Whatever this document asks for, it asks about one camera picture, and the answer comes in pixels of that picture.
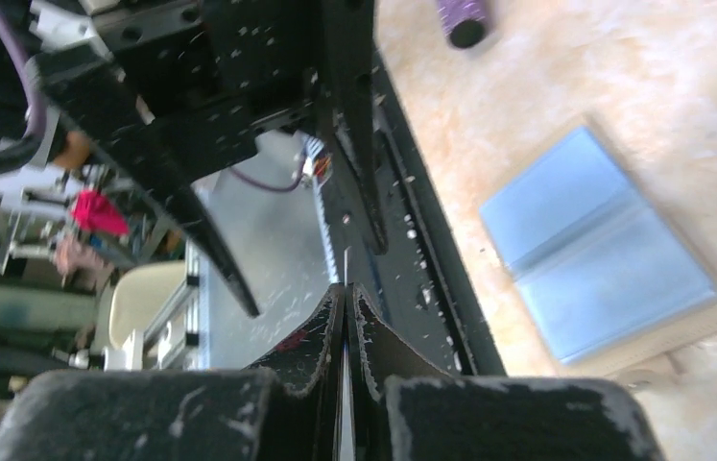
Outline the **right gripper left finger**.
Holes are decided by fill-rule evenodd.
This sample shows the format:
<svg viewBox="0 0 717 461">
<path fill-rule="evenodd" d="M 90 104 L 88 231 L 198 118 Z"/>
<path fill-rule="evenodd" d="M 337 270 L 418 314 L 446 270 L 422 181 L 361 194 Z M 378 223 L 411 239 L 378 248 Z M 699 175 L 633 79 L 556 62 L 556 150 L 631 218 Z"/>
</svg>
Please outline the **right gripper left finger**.
<svg viewBox="0 0 717 461">
<path fill-rule="evenodd" d="M 335 460 L 346 290 L 240 371 L 55 371 L 0 424 L 0 460 Z"/>
</svg>

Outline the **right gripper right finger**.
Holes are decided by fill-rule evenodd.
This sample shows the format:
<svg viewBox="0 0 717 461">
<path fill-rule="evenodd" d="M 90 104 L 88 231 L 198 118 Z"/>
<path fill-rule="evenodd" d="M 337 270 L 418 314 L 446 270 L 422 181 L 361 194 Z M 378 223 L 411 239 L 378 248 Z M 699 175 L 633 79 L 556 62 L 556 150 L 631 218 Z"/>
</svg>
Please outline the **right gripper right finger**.
<svg viewBox="0 0 717 461">
<path fill-rule="evenodd" d="M 359 460 L 660 460 L 628 391 L 604 379 L 454 376 L 347 291 Z"/>
</svg>

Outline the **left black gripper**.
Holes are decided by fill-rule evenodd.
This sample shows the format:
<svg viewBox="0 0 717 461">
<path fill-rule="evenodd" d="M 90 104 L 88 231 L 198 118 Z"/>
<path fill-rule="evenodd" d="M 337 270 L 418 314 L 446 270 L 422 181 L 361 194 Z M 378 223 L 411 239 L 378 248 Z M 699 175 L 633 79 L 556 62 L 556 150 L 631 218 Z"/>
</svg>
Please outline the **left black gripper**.
<svg viewBox="0 0 717 461">
<path fill-rule="evenodd" d="M 372 1 L 115 1 L 97 36 L 34 57 L 34 83 L 260 310 L 193 180 L 296 125 L 325 139 L 370 249 L 388 251 L 375 178 Z"/>
</svg>

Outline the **beige card holder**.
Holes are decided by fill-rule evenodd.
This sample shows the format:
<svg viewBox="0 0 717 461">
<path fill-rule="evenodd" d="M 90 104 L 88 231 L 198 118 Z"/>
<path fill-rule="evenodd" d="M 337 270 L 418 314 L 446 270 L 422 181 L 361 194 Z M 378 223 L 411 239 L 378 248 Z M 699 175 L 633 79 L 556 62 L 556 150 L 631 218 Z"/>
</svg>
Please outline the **beige card holder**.
<svg viewBox="0 0 717 461">
<path fill-rule="evenodd" d="M 717 273 L 579 115 L 497 182 L 479 214 L 559 373 L 635 387 L 717 334 Z"/>
</svg>

